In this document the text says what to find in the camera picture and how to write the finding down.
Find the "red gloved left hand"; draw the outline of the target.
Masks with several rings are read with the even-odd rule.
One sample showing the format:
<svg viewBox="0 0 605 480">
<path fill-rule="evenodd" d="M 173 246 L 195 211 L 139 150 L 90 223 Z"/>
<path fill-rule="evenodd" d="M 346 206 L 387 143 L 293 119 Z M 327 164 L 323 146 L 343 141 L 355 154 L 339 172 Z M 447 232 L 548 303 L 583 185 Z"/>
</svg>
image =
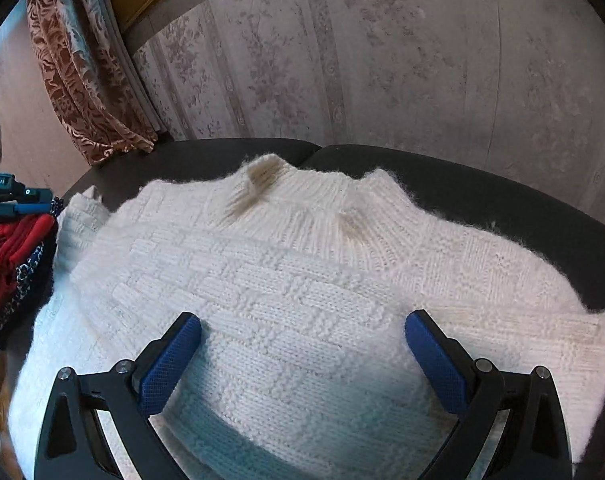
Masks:
<svg viewBox="0 0 605 480">
<path fill-rule="evenodd" d="M 28 214 L 0 224 L 0 349 L 36 308 L 52 275 L 58 222 L 52 214 Z"/>
</svg>

